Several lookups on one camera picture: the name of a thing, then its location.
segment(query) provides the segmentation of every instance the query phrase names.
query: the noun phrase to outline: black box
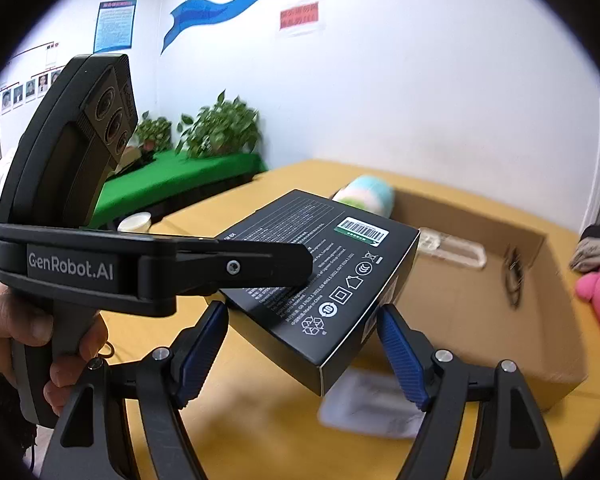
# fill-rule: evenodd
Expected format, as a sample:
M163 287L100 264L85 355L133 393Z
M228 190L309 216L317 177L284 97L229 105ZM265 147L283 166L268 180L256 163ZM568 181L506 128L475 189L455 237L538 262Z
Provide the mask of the black box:
M376 326L413 265L420 232L304 191L280 197L218 238L304 244L305 288L231 288L231 326L284 371L323 396Z

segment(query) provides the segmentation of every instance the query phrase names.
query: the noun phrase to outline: green tablecloth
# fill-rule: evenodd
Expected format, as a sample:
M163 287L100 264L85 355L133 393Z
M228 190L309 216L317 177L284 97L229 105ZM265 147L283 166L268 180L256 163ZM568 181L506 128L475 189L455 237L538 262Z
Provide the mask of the green tablecloth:
M197 159L172 151L156 153L144 168L105 183L89 226L96 228L198 186L262 171L266 167L255 153Z

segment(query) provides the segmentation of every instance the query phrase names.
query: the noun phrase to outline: red sign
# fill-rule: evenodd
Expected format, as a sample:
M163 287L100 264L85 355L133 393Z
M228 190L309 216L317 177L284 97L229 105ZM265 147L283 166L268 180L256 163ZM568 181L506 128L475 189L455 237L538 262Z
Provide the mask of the red sign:
M318 2L280 12L280 29L318 21Z

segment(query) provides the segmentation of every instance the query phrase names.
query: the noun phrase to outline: silver bolt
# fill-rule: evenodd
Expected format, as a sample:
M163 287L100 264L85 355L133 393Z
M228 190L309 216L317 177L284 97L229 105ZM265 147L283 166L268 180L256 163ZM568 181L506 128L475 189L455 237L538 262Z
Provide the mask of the silver bolt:
M230 275L235 276L238 274L238 272L240 272L240 262L237 260L231 260L228 264L226 264L226 271Z
M436 359L441 363L448 363L454 358L454 355L449 350L438 350L436 352Z
M504 359L504 361L500 363L500 366L504 371L509 373L515 372L518 369L515 362L510 361L508 359Z
M151 352L151 357L153 357L156 361L162 361L171 355L170 350L165 346L160 346L156 348L153 352Z
M87 368L89 370L97 370L102 366L103 362L102 357L96 357L87 363Z

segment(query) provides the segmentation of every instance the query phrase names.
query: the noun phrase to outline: blue poster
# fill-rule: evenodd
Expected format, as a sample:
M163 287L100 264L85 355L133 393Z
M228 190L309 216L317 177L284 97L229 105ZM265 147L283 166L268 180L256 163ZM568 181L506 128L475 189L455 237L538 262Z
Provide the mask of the blue poster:
M101 2L96 21L93 53L131 48L134 35L136 0Z

